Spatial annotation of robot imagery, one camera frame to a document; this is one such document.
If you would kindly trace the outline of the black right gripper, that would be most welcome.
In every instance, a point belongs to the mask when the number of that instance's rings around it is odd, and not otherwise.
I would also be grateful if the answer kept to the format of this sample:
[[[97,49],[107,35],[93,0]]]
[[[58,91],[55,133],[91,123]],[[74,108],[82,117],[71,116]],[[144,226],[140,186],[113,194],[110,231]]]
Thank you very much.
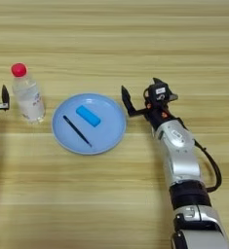
[[[182,120],[174,116],[168,108],[168,103],[164,102],[175,101],[178,99],[178,95],[173,93],[169,85],[162,80],[154,78],[153,82],[156,88],[156,99],[163,101],[152,101],[149,97],[146,97],[144,102],[145,107],[140,110],[134,108],[128,90],[124,86],[121,86],[122,100],[129,116],[143,116],[155,130],[160,125],[169,121],[179,121],[182,124]]]

